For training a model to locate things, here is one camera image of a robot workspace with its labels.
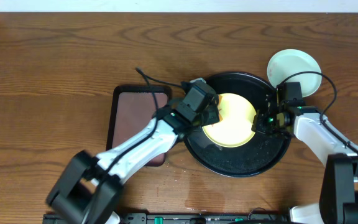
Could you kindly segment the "green and orange sponge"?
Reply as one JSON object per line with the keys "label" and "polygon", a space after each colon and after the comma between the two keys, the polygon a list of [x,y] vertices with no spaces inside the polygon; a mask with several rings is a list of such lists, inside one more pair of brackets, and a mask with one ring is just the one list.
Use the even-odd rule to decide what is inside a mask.
{"label": "green and orange sponge", "polygon": [[214,103],[214,113],[217,116],[220,115],[222,98],[221,95],[217,95],[216,102]]}

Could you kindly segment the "yellow plate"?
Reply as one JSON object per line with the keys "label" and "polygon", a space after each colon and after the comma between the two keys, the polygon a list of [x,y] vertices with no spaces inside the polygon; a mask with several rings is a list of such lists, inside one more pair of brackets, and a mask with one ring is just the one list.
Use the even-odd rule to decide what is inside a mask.
{"label": "yellow plate", "polygon": [[256,110],[243,96],[234,93],[220,94],[221,121],[203,126],[203,132],[213,143],[222,147],[239,147],[249,142],[255,132],[251,130]]}

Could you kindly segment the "light blue plate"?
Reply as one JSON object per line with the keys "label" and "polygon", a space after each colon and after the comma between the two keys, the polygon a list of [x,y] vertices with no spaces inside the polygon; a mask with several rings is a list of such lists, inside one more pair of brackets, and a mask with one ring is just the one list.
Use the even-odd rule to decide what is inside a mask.
{"label": "light blue plate", "polygon": [[[276,87],[290,75],[299,72],[318,72],[321,69],[317,61],[309,54],[297,50],[286,49],[277,52],[269,60],[267,65],[267,76],[270,84]],[[299,82],[303,97],[315,93],[322,81],[322,76],[314,73],[305,73],[297,75],[287,82]]]}

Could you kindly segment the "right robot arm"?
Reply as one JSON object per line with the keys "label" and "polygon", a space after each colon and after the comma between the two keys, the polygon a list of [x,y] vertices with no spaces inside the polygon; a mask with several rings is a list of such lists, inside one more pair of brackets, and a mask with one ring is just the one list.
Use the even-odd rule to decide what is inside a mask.
{"label": "right robot arm", "polygon": [[256,112],[252,130],[297,138],[325,167],[319,201],[290,209],[293,223],[358,223],[358,146],[314,106]]}

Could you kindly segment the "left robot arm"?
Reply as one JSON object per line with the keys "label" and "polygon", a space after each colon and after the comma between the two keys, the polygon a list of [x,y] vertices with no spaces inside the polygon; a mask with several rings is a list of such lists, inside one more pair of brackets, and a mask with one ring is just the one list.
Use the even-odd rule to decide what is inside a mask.
{"label": "left robot arm", "polygon": [[67,223],[119,223],[114,211],[124,184],[154,157],[194,129],[219,121],[219,96],[191,96],[156,111],[146,127],[121,145],[91,156],[77,153],[46,203]]}

